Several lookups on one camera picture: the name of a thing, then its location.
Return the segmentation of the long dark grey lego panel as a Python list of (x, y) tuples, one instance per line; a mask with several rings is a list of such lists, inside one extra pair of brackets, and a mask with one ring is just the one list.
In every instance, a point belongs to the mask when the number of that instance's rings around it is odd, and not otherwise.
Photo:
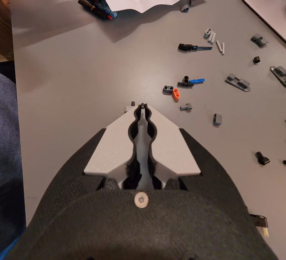
[(271, 66), (270, 71), (280, 81), (280, 83), (286, 87), (286, 69), (284, 69), (282, 66)]

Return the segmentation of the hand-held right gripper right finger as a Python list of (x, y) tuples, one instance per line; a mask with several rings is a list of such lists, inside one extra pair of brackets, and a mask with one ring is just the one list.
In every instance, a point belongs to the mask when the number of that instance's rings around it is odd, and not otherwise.
[(169, 179), (201, 173), (179, 127), (149, 105), (145, 105), (148, 147), (148, 171), (155, 190)]

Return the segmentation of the lego car chassis model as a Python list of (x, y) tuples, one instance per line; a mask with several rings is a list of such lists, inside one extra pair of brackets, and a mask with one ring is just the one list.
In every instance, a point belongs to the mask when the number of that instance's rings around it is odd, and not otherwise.
[(105, 0), (78, 0), (78, 4), (103, 20), (117, 17), (117, 12), (112, 11)]

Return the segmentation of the wooden cabinet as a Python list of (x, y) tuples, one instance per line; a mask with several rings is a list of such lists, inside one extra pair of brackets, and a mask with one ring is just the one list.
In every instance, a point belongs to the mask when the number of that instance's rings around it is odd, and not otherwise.
[(0, 0), (0, 54), (8, 61), (14, 60), (10, 0)]

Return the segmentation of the blue pin black connector piece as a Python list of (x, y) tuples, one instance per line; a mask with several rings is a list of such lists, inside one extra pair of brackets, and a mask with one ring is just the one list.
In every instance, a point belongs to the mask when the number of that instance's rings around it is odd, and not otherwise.
[(205, 79), (192, 79), (190, 80), (188, 76), (184, 76), (181, 82), (177, 83), (179, 87), (192, 87), (195, 84), (202, 84), (205, 82)]

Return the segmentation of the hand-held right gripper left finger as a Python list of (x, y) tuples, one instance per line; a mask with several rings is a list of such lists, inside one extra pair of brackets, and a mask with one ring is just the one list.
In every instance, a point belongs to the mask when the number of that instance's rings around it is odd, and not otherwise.
[(138, 122), (143, 106), (132, 106), (106, 127), (101, 140), (84, 169), (85, 175), (113, 178), (124, 189), (136, 189), (142, 174), (137, 160)]

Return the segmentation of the white book stand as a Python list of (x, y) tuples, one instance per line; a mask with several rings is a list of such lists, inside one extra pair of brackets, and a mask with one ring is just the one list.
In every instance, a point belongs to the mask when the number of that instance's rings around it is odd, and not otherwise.
[(286, 40), (286, 0), (243, 0), (282, 39)]

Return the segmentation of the black lego axle with connector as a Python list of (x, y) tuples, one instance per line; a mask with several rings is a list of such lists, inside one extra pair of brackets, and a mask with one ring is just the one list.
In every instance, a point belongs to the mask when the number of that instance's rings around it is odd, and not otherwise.
[(195, 52), (195, 51), (210, 51), (213, 47), (200, 47), (192, 44), (182, 44), (178, 46), (178, 51), (180, 52)]

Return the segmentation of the black lego angled connector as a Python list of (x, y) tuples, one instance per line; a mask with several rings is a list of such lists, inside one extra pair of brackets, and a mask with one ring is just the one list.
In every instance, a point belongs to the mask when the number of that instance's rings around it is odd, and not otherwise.
[(255, 153), (255, 156), (257, 158), (257, 161), (262, 166), (265, 166), (266, 164), (270, 163), (269, 158), (265, 157), (260, 151)]

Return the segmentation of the dark grey curved lego piece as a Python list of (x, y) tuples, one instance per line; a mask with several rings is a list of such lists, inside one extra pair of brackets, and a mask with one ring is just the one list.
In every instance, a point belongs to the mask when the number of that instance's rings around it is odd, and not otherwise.
[(263, 48), (269, 41), (264, 38), (262, 35), (256, 33), (252, 38), (251, 41), (254, 42), (259, 48)]

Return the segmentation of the notched dark grey lego panel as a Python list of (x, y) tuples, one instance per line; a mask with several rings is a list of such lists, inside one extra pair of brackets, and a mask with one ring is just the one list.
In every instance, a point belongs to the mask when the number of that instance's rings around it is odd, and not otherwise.
[(234, 87), (243, 90), (245, 92), (249, 92), (251, 90), (250, 83), (245, 79), (237, 78), (233, 73), (231, 73), (226, 79), (225, 82), (233, 85)]

